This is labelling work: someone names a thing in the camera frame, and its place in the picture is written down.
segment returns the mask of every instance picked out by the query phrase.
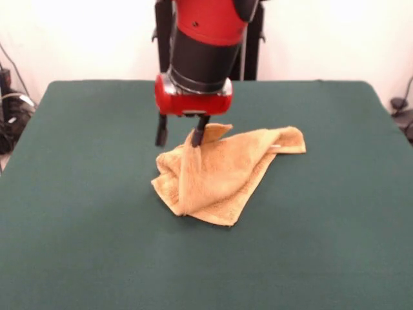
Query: towel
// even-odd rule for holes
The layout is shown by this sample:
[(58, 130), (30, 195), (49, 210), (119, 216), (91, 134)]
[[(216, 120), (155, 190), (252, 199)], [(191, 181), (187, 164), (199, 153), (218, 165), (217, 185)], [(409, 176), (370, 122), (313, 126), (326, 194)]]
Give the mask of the towel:
[(258, 129), (223, 138), (232, 125), (210, 123), (200, 146), (184, 144), (156, 158), (152, 185), (176, 216), (233, 226), (277, 154), (306, 152), (295, 127)]

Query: table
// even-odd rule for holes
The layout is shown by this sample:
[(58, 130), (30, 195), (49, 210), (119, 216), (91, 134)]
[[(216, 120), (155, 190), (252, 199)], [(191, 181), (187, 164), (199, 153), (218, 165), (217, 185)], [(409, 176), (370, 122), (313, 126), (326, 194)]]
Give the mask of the table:
[[(296, 126), (237, 225), (156, 196), (150, 81), (52, 83), (0, 179), (0, 309), (413, 309), (413, 148), (366, 83), (234, 83), (214, 121)], [(172, 118), (166, 149), (195, 119)]]

